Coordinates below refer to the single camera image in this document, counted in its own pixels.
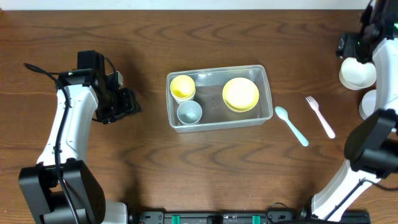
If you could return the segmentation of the white plastic bowl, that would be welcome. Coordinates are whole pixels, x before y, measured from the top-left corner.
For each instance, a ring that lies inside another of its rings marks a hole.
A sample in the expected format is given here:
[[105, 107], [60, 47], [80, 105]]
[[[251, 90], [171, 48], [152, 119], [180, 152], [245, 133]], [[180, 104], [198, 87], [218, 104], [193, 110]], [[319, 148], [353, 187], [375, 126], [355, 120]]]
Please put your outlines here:
[[350, 57], [341, 64], [340, 82], [350, 90], [368, 88], [376, 82], [376, 77], [376, 68], [370, 62], [362, 64]]

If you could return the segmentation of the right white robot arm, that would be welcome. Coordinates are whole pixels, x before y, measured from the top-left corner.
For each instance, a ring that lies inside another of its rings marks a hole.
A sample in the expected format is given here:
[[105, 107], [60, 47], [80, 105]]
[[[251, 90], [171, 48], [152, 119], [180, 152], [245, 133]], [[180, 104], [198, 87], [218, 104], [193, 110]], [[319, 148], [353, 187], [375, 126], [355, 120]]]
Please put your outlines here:
[[397, 173], [397, 141], [388, 137], [397, 131], [397, 0], [370, 1], [360, 21], [359, 32], [342, 34], [336, 55], [375, 65], [375, 111], [348, 136], [343, 165], [299, 216], [305, 223], [352, 223], [346, 209]]

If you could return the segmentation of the yellow plastic cup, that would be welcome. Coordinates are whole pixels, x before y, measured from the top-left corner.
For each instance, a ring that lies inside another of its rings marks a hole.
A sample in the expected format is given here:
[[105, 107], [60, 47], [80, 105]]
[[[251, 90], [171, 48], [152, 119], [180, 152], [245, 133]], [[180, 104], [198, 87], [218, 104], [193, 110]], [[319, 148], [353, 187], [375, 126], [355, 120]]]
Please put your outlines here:
[[188, 75], [179, 75], [172, 80], [170, 92], [179, 105], [193, 100], [196, 92], [195, 82]]

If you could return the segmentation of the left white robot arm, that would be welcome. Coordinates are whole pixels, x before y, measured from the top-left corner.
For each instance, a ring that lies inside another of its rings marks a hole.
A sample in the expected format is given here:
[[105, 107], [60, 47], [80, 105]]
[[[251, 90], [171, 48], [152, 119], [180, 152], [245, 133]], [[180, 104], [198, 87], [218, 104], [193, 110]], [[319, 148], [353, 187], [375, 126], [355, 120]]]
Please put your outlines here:
[[113, 123], [140, 110], [123, 76], [98, 68], [48, 73], [57, 109], [36, 165], [21, 169], [19, 186], [36, 223], [131, 223], [127, 205], [106, 199], [86, 164], [92, 122]]

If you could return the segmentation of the grey plastic cup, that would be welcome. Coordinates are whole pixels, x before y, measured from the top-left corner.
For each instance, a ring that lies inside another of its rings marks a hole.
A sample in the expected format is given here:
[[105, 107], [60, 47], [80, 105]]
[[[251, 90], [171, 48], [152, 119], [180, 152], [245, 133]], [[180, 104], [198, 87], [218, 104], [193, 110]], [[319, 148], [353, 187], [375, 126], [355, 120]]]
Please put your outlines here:
[[196, 101], [184, 101], [177, 108], [177, 118], [183, 125], [198, 124], [203, 110]]

